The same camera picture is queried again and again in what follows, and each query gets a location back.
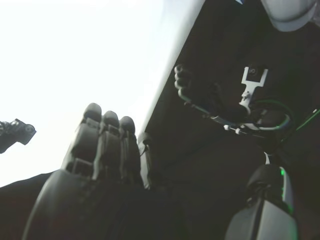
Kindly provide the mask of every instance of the white background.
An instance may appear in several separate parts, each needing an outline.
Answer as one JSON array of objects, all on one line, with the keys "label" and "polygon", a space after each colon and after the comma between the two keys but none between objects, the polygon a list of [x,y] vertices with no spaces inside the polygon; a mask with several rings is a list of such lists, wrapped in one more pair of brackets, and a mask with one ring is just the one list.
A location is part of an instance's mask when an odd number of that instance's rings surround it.
[{"label": "white background", "polygon": [[58,169],[91,102],[143,131],[203,2],[0,0],[0,121],[37,130],[0,155],[0,187]]}]

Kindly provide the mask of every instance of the back of robotic hand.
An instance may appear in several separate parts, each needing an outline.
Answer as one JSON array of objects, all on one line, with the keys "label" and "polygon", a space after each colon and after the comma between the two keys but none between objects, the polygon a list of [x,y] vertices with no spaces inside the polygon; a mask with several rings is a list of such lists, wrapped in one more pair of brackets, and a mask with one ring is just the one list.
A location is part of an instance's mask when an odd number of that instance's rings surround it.
[{"label": "back of robotic hand", "polygon": [[179,204],[143,188],[135,125],[91,103],[61,169],[43,186],[23,240],[182,240]]}]

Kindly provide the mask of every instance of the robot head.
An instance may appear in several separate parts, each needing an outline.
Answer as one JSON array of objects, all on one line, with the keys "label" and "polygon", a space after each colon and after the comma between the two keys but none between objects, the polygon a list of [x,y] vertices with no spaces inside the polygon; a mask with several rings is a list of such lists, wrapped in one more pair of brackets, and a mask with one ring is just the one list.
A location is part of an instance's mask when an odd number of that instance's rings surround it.
[{"label": "robot head", "polygon": [[281,32],[292,32],[308,22],[320,26],[320,0],[261,0],[272,25]]}]

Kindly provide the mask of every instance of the dark surface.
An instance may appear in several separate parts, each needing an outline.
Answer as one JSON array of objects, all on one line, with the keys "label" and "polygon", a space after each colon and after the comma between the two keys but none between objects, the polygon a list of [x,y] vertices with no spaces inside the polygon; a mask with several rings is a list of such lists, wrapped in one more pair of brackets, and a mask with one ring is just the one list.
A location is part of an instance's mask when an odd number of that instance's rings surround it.
[{"label": "dark surface", "polygon": [[[319,43],[320,29],[311,24],[295,32],[275,30],[260,1],[240,5],[234,0],[208,0],[177,63],[198,74],[199,86],[220,82],[225,100],[233,104],[245,88],[244,67],[265,64],[270,72],[256,95],[282,100],[299,123],[320,103]],[[221,125],[184,107],[174,81],[172,71],[146,132],[156,142],[165,174],[174,180],[173,193],[183,204],[192,239],[221,239],[232,216],[244,206],[245,186],[265,157],[251,138],[225,132]],[[316,117],[284,145],[296,215],[306,240],[319,234],[320,226],[319,123]],[[8,231],[7,224],[13,223],[12,229],[21,231],[46,177],[0,190],[1,216],[9,216],[2,229]]]}]

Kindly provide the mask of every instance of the bright sky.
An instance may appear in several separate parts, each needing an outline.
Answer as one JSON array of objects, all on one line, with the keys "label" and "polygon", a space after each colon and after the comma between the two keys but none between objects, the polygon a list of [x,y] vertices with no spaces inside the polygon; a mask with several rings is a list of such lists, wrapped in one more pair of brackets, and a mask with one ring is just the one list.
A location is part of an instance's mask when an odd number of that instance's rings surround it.
[{"label": "bright sky", "polygon": [[204,0],[0,0],[0,121],[37,133],[0,187],[60,168],[86,106],[143,131]]}]

